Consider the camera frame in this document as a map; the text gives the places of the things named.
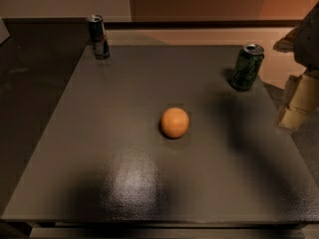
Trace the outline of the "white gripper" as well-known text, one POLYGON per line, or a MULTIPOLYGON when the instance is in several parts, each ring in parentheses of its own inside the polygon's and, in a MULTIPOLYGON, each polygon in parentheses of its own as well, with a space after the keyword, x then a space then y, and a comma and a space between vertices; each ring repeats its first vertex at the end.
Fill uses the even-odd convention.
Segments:
POLYGON ((279 109, 277 124, 296 130, 319 107, 319 2, 273 49, 291 52, 294 61, 310 71, 289 77, 279 109))

